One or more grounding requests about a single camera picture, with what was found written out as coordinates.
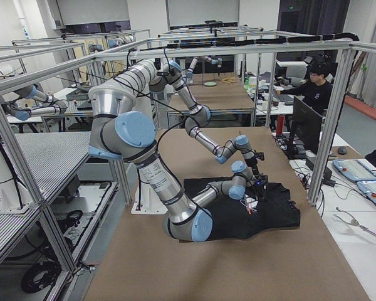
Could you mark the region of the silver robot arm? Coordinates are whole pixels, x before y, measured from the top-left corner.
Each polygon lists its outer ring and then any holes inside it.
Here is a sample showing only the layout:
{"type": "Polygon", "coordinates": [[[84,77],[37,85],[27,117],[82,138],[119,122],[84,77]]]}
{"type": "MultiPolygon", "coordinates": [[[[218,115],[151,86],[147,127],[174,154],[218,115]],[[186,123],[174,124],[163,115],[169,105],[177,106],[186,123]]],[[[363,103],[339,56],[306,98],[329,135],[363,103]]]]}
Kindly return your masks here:
{"type": "Polygon", "coordinates": [[[214,226],[214,218],[206,206],[220,195],[241,201],[246,197],[246,189],[253,187],[255,199],[265,199],[268,177],[259,173],[256,166],[257,161],[264,157],[252,150],[245,135],[239,135],[221,147],[200,130],[194,131],[193,138],[209,149],[220,163],[226,162],[236,151],[240,151],[244,159],[232,164],[232,179],[213,181],[190,198],[157,150],[154,123],[146,114],[133,110],[134,96],[123,89],[94,87],[89,98],[94,111],[89,154],[109,161],[123,160],[135,164],[167,208],[164,231],[171,238],[206,241],[214,226]]]}
{"type": "MultiPolygon", "coordinates": [[[[166,84],[170,84],[175,88],[189,109],[189,115],[184,117],[185,131],[190,137],[211,151],[218,163],[225,163],[236,151],[240,151],[245,163],[252,168],[254,174],[259,174],[257,163],[258,159],[264,160],[264,154],[252,150],[245,135],[240,135],[235,139],[229,140],[224,146],[221,146],[203,133],[201,128],[209,121],[211,116],[210,110],[207,106],[197,103],[187,84],[182,79],[180,66],[176,62],[168,62],[163,71],[155,70],[155,74],[146,76],[144,82],[145,85],[150,87],[150,91],[153,93],[157,90],[163,90],[166,84]]],[[[125,112],[114,120],[115,136],[110,139],[111,142],[115,143],[115,149],[112,152],[123,154],[125,157],[137,157],[139,149],[148,148],[155,143],[153,137],[146,144],[142,144],[139,140],[141,135],[148,136],[149,134],[154,134],[154,130],[150,130],[142,122],[139,122],[138,126],[132,127],[134,130],[133,134],[127,133],[127,128],[121,125],[121,121],[131,116],[131,113],[125,112]]]]}

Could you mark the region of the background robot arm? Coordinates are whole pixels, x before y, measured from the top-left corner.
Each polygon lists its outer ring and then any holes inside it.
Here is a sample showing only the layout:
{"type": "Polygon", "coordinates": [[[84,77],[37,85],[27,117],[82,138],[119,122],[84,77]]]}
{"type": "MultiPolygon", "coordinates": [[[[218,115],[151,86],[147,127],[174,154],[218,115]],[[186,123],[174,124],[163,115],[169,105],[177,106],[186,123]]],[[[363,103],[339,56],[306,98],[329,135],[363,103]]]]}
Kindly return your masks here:
{"type": "Polygon", "coordinates": [[[47,94],[37,89],[36,85],[28,85],[14,91],[20,98],[32,99],[36,102],[34,107],[21,108],[16,100],[5,102],[1,106],[5,114],[12,115],[18,120],[28,120],[34,116],[60,115],[66,112],[68,102],[59,100],[52,94],[47,94]]]}

